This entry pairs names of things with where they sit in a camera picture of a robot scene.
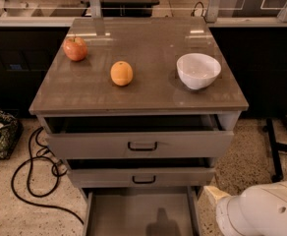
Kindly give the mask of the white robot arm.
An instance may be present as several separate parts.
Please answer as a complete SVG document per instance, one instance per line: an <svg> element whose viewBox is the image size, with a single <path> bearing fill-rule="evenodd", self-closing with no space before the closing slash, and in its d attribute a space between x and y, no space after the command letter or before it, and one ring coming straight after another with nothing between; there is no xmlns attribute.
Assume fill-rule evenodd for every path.
<svg viewBox="0 0 287 236"><path fill-rule="evenodd" d="M287 181L254 185L238 196L203 190L223 236L287 236Z"/></svg>

